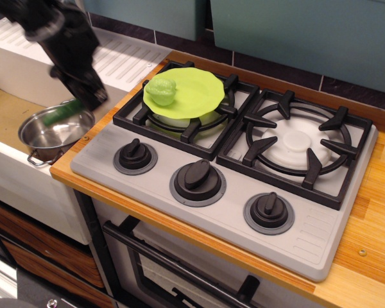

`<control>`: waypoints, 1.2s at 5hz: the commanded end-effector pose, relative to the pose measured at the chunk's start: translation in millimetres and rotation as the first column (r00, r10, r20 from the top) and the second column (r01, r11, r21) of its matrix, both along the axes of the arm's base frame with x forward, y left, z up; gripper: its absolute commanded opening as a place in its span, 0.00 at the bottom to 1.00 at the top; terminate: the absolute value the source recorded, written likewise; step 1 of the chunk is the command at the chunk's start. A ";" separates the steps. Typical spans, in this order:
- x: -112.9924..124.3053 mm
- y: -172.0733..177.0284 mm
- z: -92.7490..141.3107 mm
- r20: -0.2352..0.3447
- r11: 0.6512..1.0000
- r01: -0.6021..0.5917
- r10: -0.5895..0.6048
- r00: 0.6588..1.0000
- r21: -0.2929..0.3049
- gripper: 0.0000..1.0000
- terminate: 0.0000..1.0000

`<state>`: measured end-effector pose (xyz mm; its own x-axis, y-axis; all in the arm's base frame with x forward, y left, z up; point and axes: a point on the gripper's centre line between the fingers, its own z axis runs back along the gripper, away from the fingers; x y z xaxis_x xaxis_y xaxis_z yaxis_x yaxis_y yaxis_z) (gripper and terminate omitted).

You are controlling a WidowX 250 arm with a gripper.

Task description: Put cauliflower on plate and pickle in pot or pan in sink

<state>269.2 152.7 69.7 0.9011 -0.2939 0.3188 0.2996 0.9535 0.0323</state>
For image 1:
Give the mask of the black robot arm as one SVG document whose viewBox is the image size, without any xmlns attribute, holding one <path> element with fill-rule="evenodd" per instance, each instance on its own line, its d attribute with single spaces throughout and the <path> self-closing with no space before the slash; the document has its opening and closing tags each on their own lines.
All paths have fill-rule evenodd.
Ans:
<svg viewBox="0 0 385 308">
<path fill-rule="evenodd" d="M 49 74 L 59 79 L 86 109 L 108 99 L 93 68 L 99 40 L 78 6 L 61 1 L 0 1 L 0 14 L 16 22 L 26 39 L 38 43 L 52 61 Z"/>
</svg>

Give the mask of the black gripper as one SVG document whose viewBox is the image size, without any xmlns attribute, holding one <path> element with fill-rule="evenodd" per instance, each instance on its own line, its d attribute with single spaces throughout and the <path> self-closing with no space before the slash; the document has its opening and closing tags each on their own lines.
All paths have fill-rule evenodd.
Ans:
<svg viewBox="0 0 385 308">
<path fill-rule="evenodd" d="M 56 30 L 40 45 L 54 64 L 53 75 L 67 90 L 94 111 L 108 100 L 103 82 L 94 70 L 93 54 L 99 46 L 87 16 L 77 6 L 56 6 L 61 14 Z"/>
</svg>

